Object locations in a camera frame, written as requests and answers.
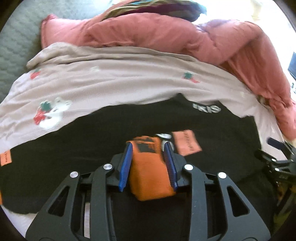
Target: gray quilted mattress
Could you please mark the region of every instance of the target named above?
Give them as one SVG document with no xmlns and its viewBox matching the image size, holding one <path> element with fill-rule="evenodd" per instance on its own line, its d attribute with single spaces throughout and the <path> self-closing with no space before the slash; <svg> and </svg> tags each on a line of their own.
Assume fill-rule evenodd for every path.
<svg viewBox="0 0 296 241">
<path fill-rule="evenodd" d="M 24 0 L 0 32 L 0 103 L 13 82 L 27 72 L 26 63 L 41 50 L 39 28 L 53 13 L 60 18 L 85 19 L 102 13 L 110 0 Z"/>
</svg>

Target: black fabric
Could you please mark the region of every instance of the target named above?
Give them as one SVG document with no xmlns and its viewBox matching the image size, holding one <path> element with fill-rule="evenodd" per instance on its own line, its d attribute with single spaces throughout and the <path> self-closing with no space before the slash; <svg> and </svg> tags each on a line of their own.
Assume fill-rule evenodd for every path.
<svg viewBox="0 0 296 241">
<path fill-rule="evenodd" d="M 109 162 L 114 154 L 123 152 L 126 141 L 142 135 L 191 129 L 202 151 L 196 156 L 187 156 L 187 161 L 211 174 L 226 172 L 269 226 L 275 196 L 272 185 L 261 173 L 262 164 L 253 156 L 254 151 L 260 148 L 254 118 L 239 118 L 221 103 L 214 105 L 220 111 L 208 113 L 206 106 L 192 103 L 178 94 L 158 103 L 104 107 L 58 131 L 19 145 L 11 149 L 12 163 L 0 168 L 3 204 L 17 213 L 36 213 L 70 172 L 94 171 Z M 121 203 L 120 196 L 118 198 L 115 203 Z M 162 211 L 166 213 L 176 208 L 175 198 L 178 197 L 135 202 L 143 210 L 149 207 L 148 203 L 155 203 L 156 210 L 160 205 L 167 208 Z M 174 226 L 156 223 L 168 232 L 175 232 Z"/>
</svg>

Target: orange label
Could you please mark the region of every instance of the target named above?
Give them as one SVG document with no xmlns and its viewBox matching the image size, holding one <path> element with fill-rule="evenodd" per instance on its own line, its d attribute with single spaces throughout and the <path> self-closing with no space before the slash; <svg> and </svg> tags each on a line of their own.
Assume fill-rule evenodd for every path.
<svg viewBox="0 0 296 241">
<path fill-rule="evenodd" d="M 178 148 L 178 152 L 182 156 L 187 156 L 199 151 L 202 151 L 198 144 L 193 131 L 175 131 L 173 132 L 175 138 L 175 144 Z"/>
<path fill-rule="evenodd" d="M 6 164 L 12 163 L 10 150 L 0 154 L 0 164 L 4 166 Z"/>
</svg>

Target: pink blanket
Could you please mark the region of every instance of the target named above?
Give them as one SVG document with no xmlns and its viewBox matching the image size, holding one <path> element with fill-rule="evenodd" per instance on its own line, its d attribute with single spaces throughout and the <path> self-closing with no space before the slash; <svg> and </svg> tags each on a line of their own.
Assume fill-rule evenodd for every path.
<svg viewBox="0 0 296 241">
<path fill-rule="evenodd" d="M 145 47 L 190 55 L 219 66 L 253 93 L 263 96 L 282 133 L 290 140 L 296 138 L 296 107 L 290 85 L 270 39 L 259 26 L 237 20 L 213 20 L 195 26 L 155 13 L 134 13 L 101 21 L 106 12 L 83 22 L 67 42 L 92 47 Z"/>
</svg>

